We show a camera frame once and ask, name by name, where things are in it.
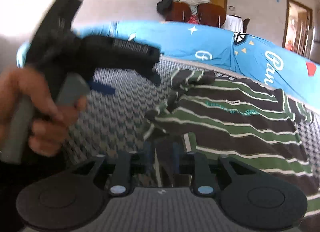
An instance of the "gray handle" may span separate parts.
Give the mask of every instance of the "gray handle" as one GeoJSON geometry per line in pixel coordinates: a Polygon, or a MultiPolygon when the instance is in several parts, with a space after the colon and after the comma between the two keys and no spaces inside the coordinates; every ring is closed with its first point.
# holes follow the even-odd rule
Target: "gray handle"
{"type": "MultiPolygon", "coordinates": [[[[80,96],[87,95],[89,91],[89,86],[80,75],[69,73],[56,99],[56,104],[71,106],[80,96]]],[[[12,164],[21,163],[34,113],[35,108],[31,99],[24,96],[12,117],[9,134],[0,153],[1,161],[12,164]]]]}

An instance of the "silver screw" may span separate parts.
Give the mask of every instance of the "silver screw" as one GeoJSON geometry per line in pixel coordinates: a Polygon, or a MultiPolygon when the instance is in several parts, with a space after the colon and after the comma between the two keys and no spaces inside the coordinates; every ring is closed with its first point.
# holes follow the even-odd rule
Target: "silver screw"
{"type": "Polygon", "coordinates": [[[210,186],[201,186],[198,188],[198,191],[201,193],[201,194],[210,194],[214,191],[214,189],[210,186]]]}
{"type": "Polygon", "coordinates": [[[121,193],[124,193],[126,191],[126,189],[123,186],[116,185],[116,186],[111,187],[110,191],[113,194],[121,194],[121,193]]]}

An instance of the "white star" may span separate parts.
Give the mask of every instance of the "white star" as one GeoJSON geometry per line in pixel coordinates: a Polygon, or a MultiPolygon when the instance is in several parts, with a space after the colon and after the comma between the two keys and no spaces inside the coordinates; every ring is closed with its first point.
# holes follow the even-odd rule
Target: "white star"
{"type": "Polygon", "coordinates": [[[193,28],[188,29],[188,30],[190,30],[190,31],[191,31],[191,35],[192,35],[192,33],[193,33],[193,32],[197,31],[196,26],[193,26],[193,28]]]}

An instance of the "finger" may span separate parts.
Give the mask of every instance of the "finger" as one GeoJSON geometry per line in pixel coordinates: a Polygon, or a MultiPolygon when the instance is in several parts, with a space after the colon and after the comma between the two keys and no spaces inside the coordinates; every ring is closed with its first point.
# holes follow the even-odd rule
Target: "finger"
{"type": "Polygon", "coordinates": [[[79,111],[72,106],[58,106],[59,111],[63,115],[63,119],[60,121],[56,121],[58,123],[63,124],[64,126],[74,125],[79,117],[79,111]]]}
{"type": "Polygon", "coordinates": [[[84,111],[86,106],[87,106],[87,97],[81,96],[76,103],[76,109],[79,111],[84,111]]]}
{"type": "Polygon", "coordinates": [[[53,142],[62,143],[68,137],[68,129],[65,126],[43,120],[33,121],[31,130],[37,138],[53,142]]]}
{"type": "Polygon", "coordinates": [[[29,138],[29,147],[37,154],[53,157],[60,151],[61,144],[31,136],[29,138]]]}
{"type": "Polygon", "coordinates": [[[16,68],[0,76],[0,121],[11,119],[21,94],[29,96],[43,114],[62,119],[43,75],[32,68],[16,68]]]}

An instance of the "striped shirt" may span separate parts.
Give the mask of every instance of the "striped shirt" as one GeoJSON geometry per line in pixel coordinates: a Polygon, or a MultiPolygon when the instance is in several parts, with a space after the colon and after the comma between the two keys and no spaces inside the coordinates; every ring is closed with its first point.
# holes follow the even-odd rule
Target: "striped shirt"
{"type": "Polygon", "coordinates": [[[213,71],[177,69],[167,100],[145,115],[144,140],[183,137],[187,151],[229,155],[297,185],[308,198],[303,231],[320,226],[319,181],[297,133],[313,115],[281,89],[250,79],[217,78],[213,71]]]}

